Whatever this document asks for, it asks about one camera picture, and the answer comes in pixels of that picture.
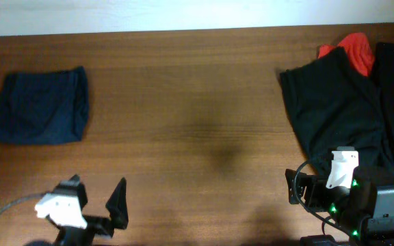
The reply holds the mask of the navy blue shorts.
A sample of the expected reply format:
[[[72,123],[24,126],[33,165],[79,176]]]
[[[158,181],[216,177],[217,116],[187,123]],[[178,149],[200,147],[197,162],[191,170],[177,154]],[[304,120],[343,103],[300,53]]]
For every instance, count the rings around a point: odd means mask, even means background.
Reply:
[[[84,67],[14,72],[0,91],[0,143],[58,145],[81,141],[89,118]]]

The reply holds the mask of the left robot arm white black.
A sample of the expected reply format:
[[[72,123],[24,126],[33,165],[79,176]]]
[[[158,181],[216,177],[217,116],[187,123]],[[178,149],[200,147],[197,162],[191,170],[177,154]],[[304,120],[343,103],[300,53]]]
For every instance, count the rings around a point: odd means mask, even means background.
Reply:
[[[78,175],[60,182],[35,205],[37,217],[59,230],[56,239],[34,240],[27,246],[88,246],[97,236],[111,238],[115,230],[125,230],[129,223],[126,190],[127,181],[122,178],[105,204],[109,216],[101,217],[83,214],[88,197]]]

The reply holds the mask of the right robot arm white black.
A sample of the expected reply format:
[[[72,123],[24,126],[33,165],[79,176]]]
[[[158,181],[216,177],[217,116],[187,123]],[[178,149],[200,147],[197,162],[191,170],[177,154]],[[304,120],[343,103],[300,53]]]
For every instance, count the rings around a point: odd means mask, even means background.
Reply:
[[[346,234],[343,245],[394,245],[394,176],[381,167],[356,167],[350,186],[326,188],[323,176],[287,169],[289,203]]]

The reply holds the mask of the black t-shirt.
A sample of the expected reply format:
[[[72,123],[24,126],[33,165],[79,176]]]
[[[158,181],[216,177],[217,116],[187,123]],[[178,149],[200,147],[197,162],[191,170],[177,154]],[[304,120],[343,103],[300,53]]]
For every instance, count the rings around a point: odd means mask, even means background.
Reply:
[[[350,66],[344,49],[282,72],[280,84],[293,131],[319,174],[330,173],[331,150],[352,146],[361,166],[384,167],[394,175],[379,90]]]

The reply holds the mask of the red garment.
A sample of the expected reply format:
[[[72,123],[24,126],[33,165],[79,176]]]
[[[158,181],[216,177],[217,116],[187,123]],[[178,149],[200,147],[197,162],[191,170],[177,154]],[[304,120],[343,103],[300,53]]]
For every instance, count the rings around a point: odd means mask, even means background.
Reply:
[[[322,58],[336,48],[343,48],[351,66],[364,77],[371,74],[375,56],[364,33],[348,34],[336,46],[323,44],[319,47],[318,58]]]

